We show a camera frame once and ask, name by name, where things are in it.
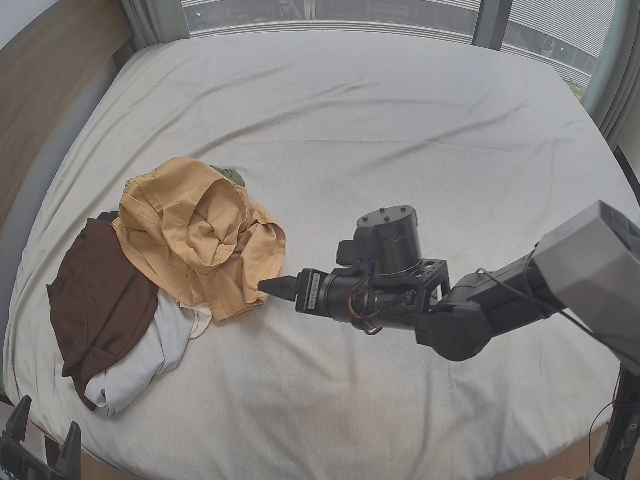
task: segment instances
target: wooden bed frame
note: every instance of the wooden bed frame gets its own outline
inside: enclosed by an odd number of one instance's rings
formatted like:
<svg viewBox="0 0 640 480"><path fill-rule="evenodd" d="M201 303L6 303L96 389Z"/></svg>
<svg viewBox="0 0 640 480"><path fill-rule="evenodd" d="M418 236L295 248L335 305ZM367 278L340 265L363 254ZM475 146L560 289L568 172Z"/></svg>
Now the wooden bed frame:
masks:
<svg viewBox="0 0 640 480"><path fill-rule="evenodd" d="M0 50L0 230L46 138L130 36L120 0L60 0Z"/></svg>

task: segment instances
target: clothes pile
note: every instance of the clothes pile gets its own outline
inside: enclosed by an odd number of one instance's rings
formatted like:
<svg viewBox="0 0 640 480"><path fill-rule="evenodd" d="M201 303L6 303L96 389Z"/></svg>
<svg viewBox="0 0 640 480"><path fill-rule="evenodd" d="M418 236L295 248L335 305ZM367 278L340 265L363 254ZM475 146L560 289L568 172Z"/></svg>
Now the clothes pile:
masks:
<svg viewBox="0 0 640 480"><path fill-rule="evenodd" d="M130 179L47 286L62 376L89 409L122 411L212 319L263 304L258 281L284 255L284 232L235 170L179 157Z"/></svg>

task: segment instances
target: wooden floor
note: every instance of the wooden floor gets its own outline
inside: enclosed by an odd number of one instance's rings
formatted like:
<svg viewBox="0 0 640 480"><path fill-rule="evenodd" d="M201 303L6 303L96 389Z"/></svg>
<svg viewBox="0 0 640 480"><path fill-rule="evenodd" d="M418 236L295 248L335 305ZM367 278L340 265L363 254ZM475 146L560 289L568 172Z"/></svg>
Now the wooden floor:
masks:
<svg viewBox="0 0 640 480"><path fill-rule="evenodd" d="M600 433L604 430L606 428L594 432L591 442L597 443ZM502 477L500 480L552 480L556 476L569 479L580 478L588 466L587 446L587 439L585 438L567 448L560 455L542 464ZM140 480L137 477L101 464L89 457L89 455L83 455L82 457L82 478L83 480ZM631 464L631 471L627 475L627 480L640 480L640 453L637 454Z"/></svg>

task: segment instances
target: white bed sheet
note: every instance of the white bed sheet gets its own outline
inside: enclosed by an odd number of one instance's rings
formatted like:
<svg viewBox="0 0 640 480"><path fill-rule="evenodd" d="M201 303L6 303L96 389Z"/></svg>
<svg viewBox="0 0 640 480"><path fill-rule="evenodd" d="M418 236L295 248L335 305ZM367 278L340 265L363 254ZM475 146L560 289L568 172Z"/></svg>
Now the white bed sheet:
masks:
<svg viewBox="0 0 640 480"><path fill-rule="evenodd" d="M271 298L211 325L112 418L89 412L45 284L85 219L173 156L244 177L287 234L282 275L334 267L360 215L410 204L452 282L496 269L601 198L640 211L553 69L432 39L343 31L212 36L137 53L76 139L24 251L4 347L13 402L62 440L159 479L486 479L585 436L617 361L560 317L451 363Z"/></svg>

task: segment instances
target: gray curtain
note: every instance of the gray curtain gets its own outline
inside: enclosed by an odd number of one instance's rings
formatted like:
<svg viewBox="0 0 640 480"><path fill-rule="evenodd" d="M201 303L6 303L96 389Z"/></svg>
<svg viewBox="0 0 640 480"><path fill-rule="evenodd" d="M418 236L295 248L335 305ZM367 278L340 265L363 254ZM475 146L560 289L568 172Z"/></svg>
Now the gray curtain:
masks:
<svg viewBox="0 0 640 480"><path fill-rule="evenodd" d="M614 16L624 10L626 16L620 17L619 23L614 23L605 40L605 47L610 50L618 46L616 42L619 43L617 54L606 50L601 54L603 61L611 64L607 69L608 76L598 76L596 66L596 78L589 82L581 100L612 148L620 141L625 121L640 106L640 0L618 2Z"/></svg>
<svg viewBox="0 0 640 480"><path fill-rule="evenodd" d="M189 37L180 0L121 0L131 23L134 51Z"/></svg>

